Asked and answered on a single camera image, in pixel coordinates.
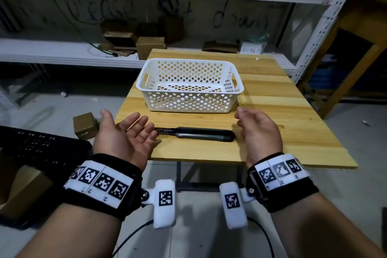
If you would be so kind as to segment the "black right wristband with markers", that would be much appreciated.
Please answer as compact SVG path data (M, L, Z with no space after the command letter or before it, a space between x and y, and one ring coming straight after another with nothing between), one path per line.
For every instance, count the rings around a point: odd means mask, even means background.
M247 170L246 191L274 213L319 189L297 158L281 152L263 158Z

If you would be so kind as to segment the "large cardboard box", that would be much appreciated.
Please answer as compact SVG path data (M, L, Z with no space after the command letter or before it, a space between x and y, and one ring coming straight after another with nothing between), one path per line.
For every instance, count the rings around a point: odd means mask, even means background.
M22 166L12 182L7 201L0 203L0 216L14 221L20 219L52 185L53 181L43 172Z

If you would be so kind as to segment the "white perforated plastic basket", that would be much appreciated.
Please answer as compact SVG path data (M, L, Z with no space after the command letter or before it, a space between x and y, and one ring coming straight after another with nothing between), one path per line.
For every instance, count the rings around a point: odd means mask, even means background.
M149 59L136 88L149 110L186 113L229 113L244 91L233 63L199 59Z

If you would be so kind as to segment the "black utility knife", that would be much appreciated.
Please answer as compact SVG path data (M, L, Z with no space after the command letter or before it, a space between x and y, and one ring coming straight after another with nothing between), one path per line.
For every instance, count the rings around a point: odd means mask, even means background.
M236 135L231 130L209 128L154 128L157 134L175 136L181 139L200 139L220 142L233 142Z

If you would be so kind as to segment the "person's left forearm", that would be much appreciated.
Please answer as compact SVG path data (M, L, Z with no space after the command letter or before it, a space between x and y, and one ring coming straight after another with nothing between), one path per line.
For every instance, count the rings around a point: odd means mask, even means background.
M16 258L111 258L121 226L114 216L64 203Z

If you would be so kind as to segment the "small white box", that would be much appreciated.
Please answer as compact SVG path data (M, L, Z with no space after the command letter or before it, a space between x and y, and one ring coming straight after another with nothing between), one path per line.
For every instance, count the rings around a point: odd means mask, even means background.
M267 42L265 41L258 41L258 42L251 42L251 41L243 41L240 46L240 54L247 54L247 55L261 55L265 48L267 46Z

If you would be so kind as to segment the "person's left hand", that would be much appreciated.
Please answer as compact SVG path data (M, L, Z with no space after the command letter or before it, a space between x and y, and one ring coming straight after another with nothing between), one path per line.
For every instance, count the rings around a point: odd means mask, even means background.
M117 157L135 165L141 172L144 172L151 155L144 155L142 153L142 143L146 138L157 138L157 132L154 130L154 123L148 121L139 136L128 138L127 129L130 116L134 115L141 116L139 112L135 112L121 122L115 123L116 134L100 134L99 128L93 143L93 153Z

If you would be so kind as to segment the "small cardboard box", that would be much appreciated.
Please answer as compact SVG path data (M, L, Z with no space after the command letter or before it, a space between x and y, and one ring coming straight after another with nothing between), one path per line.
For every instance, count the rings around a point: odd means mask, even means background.
M73 127L76 137L81 140L95 138L99 131L99 123L92 112L73 117Z

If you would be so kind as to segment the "flat cardboard piece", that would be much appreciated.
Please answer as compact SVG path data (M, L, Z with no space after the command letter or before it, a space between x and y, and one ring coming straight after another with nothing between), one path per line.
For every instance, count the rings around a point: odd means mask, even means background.
M216 40L206 41L202 51L213 53L237 54L240 44L217 42Z

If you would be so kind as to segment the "black left wristband with markers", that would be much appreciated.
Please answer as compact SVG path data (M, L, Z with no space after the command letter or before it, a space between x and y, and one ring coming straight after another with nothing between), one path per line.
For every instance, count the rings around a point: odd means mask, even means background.
M63 202L124 221L141 206L142 171L120 158L98 153L81 164L63 186Z

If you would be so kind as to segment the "wooden side table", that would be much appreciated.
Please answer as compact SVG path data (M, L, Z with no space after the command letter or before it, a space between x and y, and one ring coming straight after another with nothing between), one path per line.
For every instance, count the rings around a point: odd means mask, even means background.
M322 62L323 56L334 42L339 30L345 30L371 43L370 48L357 62L331 96L323 101L308 85L313 73ZM318 47L317 54L307 67L298 83L300 92L307 91L318 106L317 114L321 119L331 112L336 104L351 90L366 70L387 49L387 3L376 0L347 0L336 21Z

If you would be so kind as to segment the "dark cardboard box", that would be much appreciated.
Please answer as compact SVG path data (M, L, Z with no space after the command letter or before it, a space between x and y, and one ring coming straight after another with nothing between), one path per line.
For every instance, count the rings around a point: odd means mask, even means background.
M184 19L179 16L160 16L158 18L160 35L164 37L167 45L184 39Z

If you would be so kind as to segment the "person's right hand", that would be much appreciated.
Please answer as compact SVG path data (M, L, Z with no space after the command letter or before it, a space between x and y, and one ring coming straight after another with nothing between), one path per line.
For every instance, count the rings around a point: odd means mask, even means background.
M246 146L246 166L283 155L283 141L276 123L263 111L256 109L256 123L241 123L242 137Z

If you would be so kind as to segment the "blue plastic crate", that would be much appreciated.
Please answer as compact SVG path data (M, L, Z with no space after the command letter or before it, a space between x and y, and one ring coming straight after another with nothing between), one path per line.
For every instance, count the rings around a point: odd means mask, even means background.
M353 62L322 63L309 80L313 89L336 89L353 70ZM352 87L356 91L387 92L387 64L375 61Z

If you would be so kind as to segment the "black plastic crate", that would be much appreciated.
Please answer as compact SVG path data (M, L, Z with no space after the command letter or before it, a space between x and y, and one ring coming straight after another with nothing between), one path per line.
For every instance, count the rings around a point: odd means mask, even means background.
M0 147L16 163L43 172L52 181L66 181L91 155L87 140L0 126Z

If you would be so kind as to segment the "black wristband with markers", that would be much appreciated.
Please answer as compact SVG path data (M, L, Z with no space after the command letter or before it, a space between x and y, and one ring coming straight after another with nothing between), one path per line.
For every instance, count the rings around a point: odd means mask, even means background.
M263 158L247 170L246 191L274 213L319 189L297 158L281 152Z
M120 158L98 153L81 164L63 186L63 202L124 221L141 206L142 171Z

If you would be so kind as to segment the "black table frame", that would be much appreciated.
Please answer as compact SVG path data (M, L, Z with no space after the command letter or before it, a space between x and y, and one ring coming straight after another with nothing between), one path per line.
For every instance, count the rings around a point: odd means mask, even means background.
M220 192L220 185L236 182L239 187L245 183L246 167L231 162L176 162L177 192Z

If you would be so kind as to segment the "person's right forearm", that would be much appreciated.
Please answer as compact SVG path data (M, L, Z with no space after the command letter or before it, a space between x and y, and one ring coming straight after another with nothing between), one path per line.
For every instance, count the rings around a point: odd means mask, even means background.
M270 215L288 258L387 258L321 193Z

